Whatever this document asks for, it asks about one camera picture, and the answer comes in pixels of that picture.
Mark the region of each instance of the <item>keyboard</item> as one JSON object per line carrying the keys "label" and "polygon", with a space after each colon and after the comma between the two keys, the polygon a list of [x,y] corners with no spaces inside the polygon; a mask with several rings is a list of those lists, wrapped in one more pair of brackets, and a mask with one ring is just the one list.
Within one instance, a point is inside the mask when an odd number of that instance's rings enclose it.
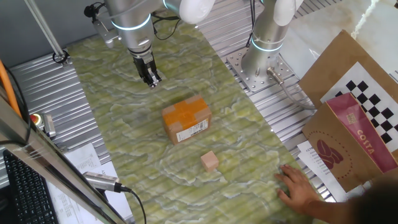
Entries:
{"label": "keyboard", "polygon": [[58,224],[44,178],[9,151],[3,156],[19,223]]}

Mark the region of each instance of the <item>cardboard box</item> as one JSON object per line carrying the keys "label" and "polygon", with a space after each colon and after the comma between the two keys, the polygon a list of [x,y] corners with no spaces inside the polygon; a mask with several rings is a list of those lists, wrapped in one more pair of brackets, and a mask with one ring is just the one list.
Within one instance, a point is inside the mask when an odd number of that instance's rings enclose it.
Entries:
{"label": "cardboard box", "polygon": [[303,133],[346,192],[398,168],[351,93],[321,105]]}
{"label": "cardboard box", "polygon": [[207,130],[211,111],[200,95],[176,103],[162,110],[164,129],[173,144]]}
{"label": "cardboard box", "polygon": [[[356,63],[359,63],[392,100],[398,103],[398,84],[345,30],[333,39],[298,84],[312,103],[319,108],[323,103],[321,98]],[[391,149],[391,147],[394,147],[394,144],[390,146],[390,151],[398,160],[398,145],[395,149]]]}

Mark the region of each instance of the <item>red button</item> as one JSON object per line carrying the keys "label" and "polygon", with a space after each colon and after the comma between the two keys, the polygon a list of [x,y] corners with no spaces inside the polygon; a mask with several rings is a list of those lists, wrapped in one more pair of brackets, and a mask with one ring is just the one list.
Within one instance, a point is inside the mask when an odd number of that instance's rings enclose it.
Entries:
{"label": "red button", "polygon": [[37,122],[37,117],[36,117],[36,116],[31,115],[30,118],[31,118],[31,120],[33,121],[33,123],[36,123],[36,122]]}

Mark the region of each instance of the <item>green marble mat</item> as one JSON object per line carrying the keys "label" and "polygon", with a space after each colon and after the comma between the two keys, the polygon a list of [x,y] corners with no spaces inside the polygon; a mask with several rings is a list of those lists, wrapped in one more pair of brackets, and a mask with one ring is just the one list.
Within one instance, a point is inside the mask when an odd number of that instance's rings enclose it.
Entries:
{"label": "green marble mat", "polygon": [[[160,38],[174,22],[157,24]],[[127,48],[98,36],[68,48],[122,183],[144,203],[148,223],[311,223],[276,195],[281,164],[299,167],[200,31],[180,22],[155,40],[154,90],[140,79]],[[209,130],[174,146],[161,110],[201,94],[213,113]],[[207,173],[200,156],[220,160]],[[137,223],[141,209],[127,195]]]}

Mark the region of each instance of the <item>small wooden block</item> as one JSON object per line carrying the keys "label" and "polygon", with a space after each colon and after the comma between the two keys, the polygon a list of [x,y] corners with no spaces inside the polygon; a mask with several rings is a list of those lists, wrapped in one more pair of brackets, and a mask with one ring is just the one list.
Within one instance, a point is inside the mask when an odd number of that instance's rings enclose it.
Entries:
{"label": "small wooden block", "polygon": [[207,172],[211,172],[218,167],[218,159],[213,151],[207,152],[201,156],[200,160]]}

